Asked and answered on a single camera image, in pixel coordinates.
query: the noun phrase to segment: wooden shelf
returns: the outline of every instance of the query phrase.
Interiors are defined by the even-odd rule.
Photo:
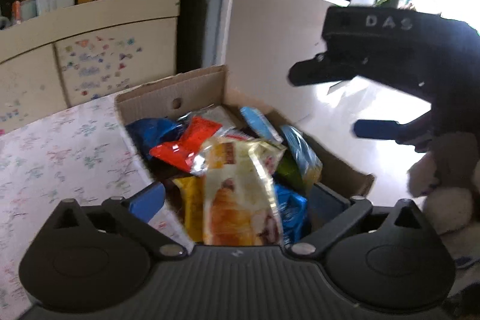
[[[149,19],[177,17],[180,0],[102,0],[55,10],[0,31],[0,64],[81,33]]]

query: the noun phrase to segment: white plush toy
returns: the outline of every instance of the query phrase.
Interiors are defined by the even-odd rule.
[[[480,220],[476,214],[480,160],[474,135],[441,138],[410,168],[408,188],[414,198],[426,196],[423,213],[455,260],[452,296],[480,284]]]

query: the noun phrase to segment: table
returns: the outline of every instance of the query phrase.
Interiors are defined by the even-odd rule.
[[[115,95],[64,110],[0,137],[0,319],[30,307],[18,265],[35,234],[63,198],[98,205],[129,197],[152,182],[127,147]],[[191,250],[193,244],[165,205],[150,225]]]

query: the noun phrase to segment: stuffed toy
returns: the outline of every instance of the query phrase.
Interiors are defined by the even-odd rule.
[[[455,261],[445,308],[456,318],[480,319],[480,160],[476,136],[449,133],[409,169],[412,197],[426,196],[423,213]]]

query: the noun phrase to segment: cabinet door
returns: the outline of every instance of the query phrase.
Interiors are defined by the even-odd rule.
[[[55,43],[70,105],[175,73],[177,19],[155,19]]]
[[[52,44],[0,64],[0,135],[65,109]]]

